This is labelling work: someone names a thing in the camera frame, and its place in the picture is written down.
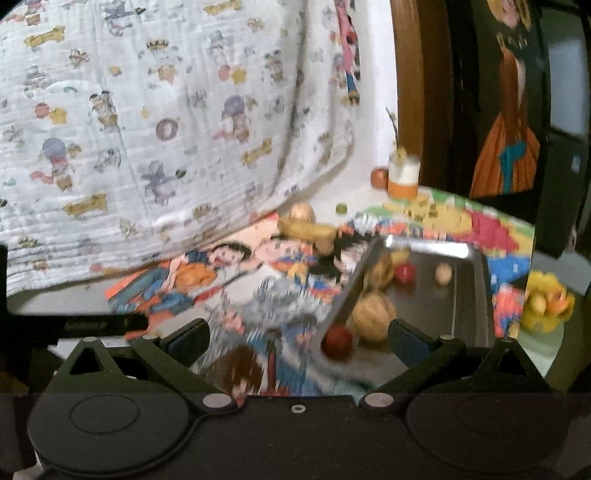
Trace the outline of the red apple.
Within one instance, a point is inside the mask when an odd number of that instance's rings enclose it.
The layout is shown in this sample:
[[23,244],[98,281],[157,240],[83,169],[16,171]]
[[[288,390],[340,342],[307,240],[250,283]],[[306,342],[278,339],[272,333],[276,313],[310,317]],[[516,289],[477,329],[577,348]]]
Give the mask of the red apple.
[[322,338],[321,349],[328,358],[344,361],[353,351],[353,333],[344,325],[332,325]]
[[370,173],[370,185],[376,190],[386,190],[389,183],[389,169],[375,168]]

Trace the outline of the small green lime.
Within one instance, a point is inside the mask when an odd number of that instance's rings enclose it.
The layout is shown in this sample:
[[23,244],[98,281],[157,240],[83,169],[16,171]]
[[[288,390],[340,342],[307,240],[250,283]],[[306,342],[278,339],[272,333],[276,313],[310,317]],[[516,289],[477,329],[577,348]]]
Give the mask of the small green lime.
[[345,215],[348,213],[348,206],[346,206],[345,203],[339,203],[337,206],[335,206],[335,212],[337,212],[339,215]]

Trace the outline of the yellow banana with sticker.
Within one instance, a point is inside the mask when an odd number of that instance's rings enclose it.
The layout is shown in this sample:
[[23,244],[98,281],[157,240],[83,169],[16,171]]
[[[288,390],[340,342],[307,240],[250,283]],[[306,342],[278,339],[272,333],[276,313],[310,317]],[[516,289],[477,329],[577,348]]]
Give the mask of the yellow banana with sticker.
[[284,236],[306,242],[315,242],[321,238],[334,240],[338,232],[337,228],[331,225],[311,223],[287,217],[280,217],[277,222],[277,229]]

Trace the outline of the small beige round fruit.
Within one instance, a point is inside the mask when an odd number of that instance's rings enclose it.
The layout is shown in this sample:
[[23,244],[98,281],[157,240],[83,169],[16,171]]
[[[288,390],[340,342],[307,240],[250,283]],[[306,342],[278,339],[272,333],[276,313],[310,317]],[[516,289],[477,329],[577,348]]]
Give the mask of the small beige round fruit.
[[454,270],[448,263],[440,263],[435,270],[435,280],[438,285],[444,287],[450,284],[453,279]]

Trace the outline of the small red tomato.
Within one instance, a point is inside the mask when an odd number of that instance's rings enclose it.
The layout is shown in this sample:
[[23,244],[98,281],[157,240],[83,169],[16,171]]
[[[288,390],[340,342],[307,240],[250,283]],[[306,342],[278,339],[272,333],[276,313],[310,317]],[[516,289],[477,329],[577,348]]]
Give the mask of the small red tomato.
[[416,273],[416,267],[412,263],[406,262],[394,269],[394,279],[403,285],[412,284],[415,282]]

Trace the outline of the spotted banana in tray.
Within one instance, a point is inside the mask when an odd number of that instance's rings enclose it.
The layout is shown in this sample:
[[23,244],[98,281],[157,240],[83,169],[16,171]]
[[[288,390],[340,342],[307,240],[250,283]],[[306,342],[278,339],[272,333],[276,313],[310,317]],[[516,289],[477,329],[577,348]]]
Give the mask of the spotted banana in tray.
[[409,248],[384,252],[378,262],[363,277],[363,288],[366,290],[385,289],[394,280],[396,268],[405,264],[410,258],[410,254]]

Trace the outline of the colourful cartoon table mat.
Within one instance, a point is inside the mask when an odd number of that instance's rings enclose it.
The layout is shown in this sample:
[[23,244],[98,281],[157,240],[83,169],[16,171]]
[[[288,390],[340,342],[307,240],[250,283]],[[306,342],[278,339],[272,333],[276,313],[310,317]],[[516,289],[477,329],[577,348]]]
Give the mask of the colourful cartoon table mat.
[[280,234],[278,221],[271,215],[242,234],[131,275],[107,292],[109,308],[145,314],[161,335],[204,315],[211,343],[191,368],[235,397],[360,396],[381,378],[332,373],[311,341],[374,236],[469,243],[486,256],[494,287],[529,271],[535,238],[530,225],[437,191],[356,214],[339,226],[326,260],[310,243]]

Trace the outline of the yellow fruit bowl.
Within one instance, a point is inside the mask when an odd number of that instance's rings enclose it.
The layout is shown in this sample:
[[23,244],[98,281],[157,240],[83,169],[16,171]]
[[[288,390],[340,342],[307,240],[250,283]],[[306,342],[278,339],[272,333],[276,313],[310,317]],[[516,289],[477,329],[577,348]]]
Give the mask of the yellow fruit bowl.
[[549,334],[568,322],[575,296],[552,273],[530,272],[525,291],[521,328],[533,334]]

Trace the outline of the small brown kiwi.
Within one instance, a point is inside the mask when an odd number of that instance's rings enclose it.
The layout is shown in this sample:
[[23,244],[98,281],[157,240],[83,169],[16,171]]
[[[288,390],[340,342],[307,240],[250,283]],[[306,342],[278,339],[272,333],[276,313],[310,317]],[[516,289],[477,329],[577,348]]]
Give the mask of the small brown kiwi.
[[335,240],[332,237],[320,237],[315,240],[314,249],[318,256],[329,256],[335,251]]

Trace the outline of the orange white flower jar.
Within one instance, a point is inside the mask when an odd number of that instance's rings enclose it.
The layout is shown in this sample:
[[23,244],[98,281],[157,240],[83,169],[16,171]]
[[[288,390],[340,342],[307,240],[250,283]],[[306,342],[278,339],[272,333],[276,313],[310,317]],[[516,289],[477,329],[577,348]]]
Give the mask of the orange white flower jar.
[[388,172],[388,195],[396,200],[413,200],[418,195],[421,161],[404,148],[394,150]]

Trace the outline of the red apple by jar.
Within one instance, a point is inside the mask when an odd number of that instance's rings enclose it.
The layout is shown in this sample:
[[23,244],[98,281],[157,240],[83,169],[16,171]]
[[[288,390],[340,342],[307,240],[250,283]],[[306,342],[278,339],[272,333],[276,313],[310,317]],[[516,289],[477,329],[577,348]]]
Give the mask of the red apple by jar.
[[370,173],[370,185],[376,190],[386,190],[389,183],[389,169],[375,168]]

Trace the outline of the beige round melon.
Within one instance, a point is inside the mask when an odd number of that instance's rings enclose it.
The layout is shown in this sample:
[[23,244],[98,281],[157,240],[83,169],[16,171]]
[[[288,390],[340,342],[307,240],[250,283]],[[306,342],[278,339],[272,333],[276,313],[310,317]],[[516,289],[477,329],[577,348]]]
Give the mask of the beige round melon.
[[315,210],[307,202],[297,202],[290,207],[287,217],[293,220],[315,223]]

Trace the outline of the white cartoon print cloth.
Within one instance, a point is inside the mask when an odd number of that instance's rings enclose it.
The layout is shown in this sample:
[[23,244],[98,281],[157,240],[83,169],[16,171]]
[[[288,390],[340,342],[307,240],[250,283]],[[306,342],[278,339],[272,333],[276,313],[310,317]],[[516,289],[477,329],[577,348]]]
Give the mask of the white cartoon print cloth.
[[5,1],[1,241],[17,294],[245,227],[349,159],[351,1]]

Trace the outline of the painting of orange dress woman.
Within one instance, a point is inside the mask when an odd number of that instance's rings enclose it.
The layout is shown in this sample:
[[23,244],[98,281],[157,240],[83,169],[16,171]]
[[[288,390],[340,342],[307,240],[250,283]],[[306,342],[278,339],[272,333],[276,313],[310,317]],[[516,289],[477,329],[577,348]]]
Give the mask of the painting of orange dress woman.
[[534,188],[540,142],[530,117],[542,111],[530,96],[542,78],[545,54],[526,1],[485,1],[491,42],[487,58],[498,68],[493,92],[497,115],[474,169],[470,197],[516,194]]

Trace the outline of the brown wooden door frame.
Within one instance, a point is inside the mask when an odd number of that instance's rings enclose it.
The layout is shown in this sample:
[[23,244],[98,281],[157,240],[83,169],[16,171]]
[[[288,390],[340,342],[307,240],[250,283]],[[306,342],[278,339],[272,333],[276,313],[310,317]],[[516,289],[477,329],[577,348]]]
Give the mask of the brown wooden door frame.
[[399,139],[422,161],[421,183],[443,189],[453,126],[453,67],[444,1],[391,3]]

